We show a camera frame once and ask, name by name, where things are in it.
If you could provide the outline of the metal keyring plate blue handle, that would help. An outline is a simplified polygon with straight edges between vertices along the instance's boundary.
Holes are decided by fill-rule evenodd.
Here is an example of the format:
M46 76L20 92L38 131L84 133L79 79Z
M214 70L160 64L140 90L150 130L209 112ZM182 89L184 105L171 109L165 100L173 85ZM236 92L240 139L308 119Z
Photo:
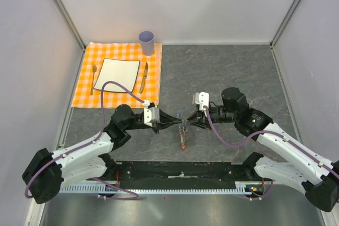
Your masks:
M177 110L177 115L178 114L182 114L182 118L183 118L183 111L182 110ZM187 128L184 128L184 122L186 121L186 119L183 118L183 122L179 124L179 136L180 136L180 143L181 146L182 145L186 145L186 133L187 133Z

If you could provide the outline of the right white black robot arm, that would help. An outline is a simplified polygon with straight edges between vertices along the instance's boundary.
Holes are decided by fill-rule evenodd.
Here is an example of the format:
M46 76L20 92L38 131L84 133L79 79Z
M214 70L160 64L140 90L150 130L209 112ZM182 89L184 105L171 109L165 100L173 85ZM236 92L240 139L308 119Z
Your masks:
M226 144L228 147L239 148L254 140L289 162L285 165L254 152L243 163L246 179L275 180L302 193L318 209L331 212L338 203L338 162L310 150L272 118L250 107L239 88L224 89L221 98L222 105L215 105L209 101L208 93L195 93L192 103L197 109L188 118L188 124L216 131L217 123L233 123L246 138L238 145Z

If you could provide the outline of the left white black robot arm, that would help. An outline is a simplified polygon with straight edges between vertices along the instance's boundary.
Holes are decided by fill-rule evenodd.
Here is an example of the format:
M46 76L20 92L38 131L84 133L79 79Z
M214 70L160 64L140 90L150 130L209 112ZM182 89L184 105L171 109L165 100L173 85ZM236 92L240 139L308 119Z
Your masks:
M94 136L61 150L43 148L35 153L22 179L26 184L24 196L43 204L71 184L102 177L111 180L116 175L116 163L109 156L131 138L129 130L160 130L181 123L153 105L135 113L128 105L118 106L109 124Z

